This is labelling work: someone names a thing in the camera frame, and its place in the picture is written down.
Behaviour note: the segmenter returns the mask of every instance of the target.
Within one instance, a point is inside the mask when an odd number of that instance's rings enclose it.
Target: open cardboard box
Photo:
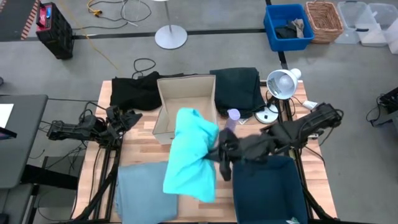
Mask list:
[[[157,87],[162,108],[152,134],[160,144],[171,144],[174,139],[175,120],[180,108],[194,108],[207,120],[217,123],[214,102],[216,77],[190,75],[178,78],[161,78]]]

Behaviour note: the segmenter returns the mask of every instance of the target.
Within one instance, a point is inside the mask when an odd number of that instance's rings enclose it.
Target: wooden table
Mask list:
[[[262,86],[261,93],[263,96],[265,96],[266,91],[267,88]],[[109,106],[111,92],[111,81],[104,81],[98,101],[100,106]],[[300,88],[297,91],[296,97],[300,101],[304,101],[306,99],[305,90],[302,83],[300,84]],[[296,117],[303,116],[309,112],[296,102],[295,106],[297,110],[295,114]],[[137,112],[142,113],[143,117],[128,133],[124,135],[120,165],[129,166],[145,162],[167,161],[169,158],[170,146],[159,145],[155,137],[152,135],[152,129],[154,128],[159,109],[154,111]],[[101,109],[96,110],[96,115],[103,118],[105,117],[105,113]],[[220,118],[219,124],[220,129],[223,128],[225,125],[225,120]],[[255,118],[251,118],[246,124],[237,125],[235,133],[239,137],[245,137],[250,134],[258,134],[260,133],[259,130],[264,126],[264,124],[259,123]],[[320,150],[317,146],[317,142],[315,141],[311,142],[309,147],[316,151]],[[97,143],[89,143],[81,171],[78,186],[78,198],[73,217],[77,217],[90,201],[89,197],[91,181],[93,178],[93,169],[95,169],[95,178],[92,195],[94,196],[95,192],[97,191],[104,149],[101,149],[99,152],[96,167],[93,167],[97,152]],[[333,205],[325,168],[323,167],[322,162],[319,160],[319,158],[311,155],[306,150],[303,151],[302,158],[309,190],[318,200],[320,205],[323,206],[326,212],[328,212],[330,215],[335,215],[335,208]],[[216,163],[215,165],[216,170],[218,170],[218,164]],[[106,192],[103,197],[103,203],[101,204],[100,218],[104,217],[106,206],[105,203],[107,198],[108,193]],[[120,222],[120,219],[114,211],[114,208],[115,206],[113,206],[111,222]],[[178,201],[178,217],[176,220],[172,220],[171,222],[235,221],[236,217],[233,205],[232,182],[225,182],[221,174],[217,172],[216,202],[203,203],[189,196],[180,195]]]

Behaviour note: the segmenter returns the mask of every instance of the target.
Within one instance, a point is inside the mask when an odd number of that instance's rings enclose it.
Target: lamp base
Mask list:
[[[184,28],[176,25],[163,26],[155,34],[155,41],[159,47],[163,49],[177,49],[181,47],[188,38],[187,31]]]
[[[254,115],[260,123],[271,124],[278,118],[278,108],[275,105],[270,105]]]

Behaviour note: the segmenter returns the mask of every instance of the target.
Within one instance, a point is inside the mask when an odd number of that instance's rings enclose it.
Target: gray floor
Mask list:
[[[90,29],[89,33],[156,31],[165,23],[163,3],[146,2],[151,6],[153,16],[139,27]],[[112,25],[98,22],[97,18],[87,14],[86,2],[68,0],[64,3],[83,26]],[[293,0],[273,3],[293,3]],[[134,10],[134,2],[129,4],[131,8],[126,8],[126,12]],[[169,5],[175,23],[187,30],[261,28],[265,8],[260,0],[171,0]],[[118,9],[106,8],[105,12],[117,16]],[[269,72],[280,68],[277,54],[270,51],[265,34],[193,35],[177,50],[162,50],[152,37],[93,42],[119,67],[120,73],[98,55],[87,40],[76,41],[75,56],[64,62],[55,60],[39,42],[0,43],[0,71],[7,82],[0,88],[0,94],[45,93],[53,98],[95,100],[103,80],[115,76],[130,77],[134,71],[132,62],[142,57],[154,59],[157,62],[154,70],[164,75],[256,67],[265,78]],[[343,124],[322,146],[338,216],[347,221],[396,223],[397,131],[389,125],[372,128],[365,115],[375,106],[379,94],[397,86],[398,56],[391,55],[385,47],[332,44],[310,45],[305,51],[287,52],[286,57],[290,68],[302,70],[310,100],[332,103],[345,112]],[[83,107],[84,103],[49,101],[43,120],[62,119],[75,123]],[[39,133],[31,156],[39,155],[43,149],[46,156],[62,156],[77,145],[76,141],[49,141],[44,133]],[[42,158],[29,163],[39,166]],[[44,200],[44,208],[40,211],[52,219],[68,218],[72,201],[59,198],[69,198],[73,192],[54,190],[51,194],[50,198],[57,200]],[[37,215],[35,222],[47,221]]]

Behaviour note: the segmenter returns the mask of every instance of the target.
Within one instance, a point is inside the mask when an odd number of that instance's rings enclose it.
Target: small bottle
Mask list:
[[[228,110],[228,119],[224,128],[229,128],[232,132],[235,131],[236,123],[238,119],[241,118],[241,113],[237,109]]]

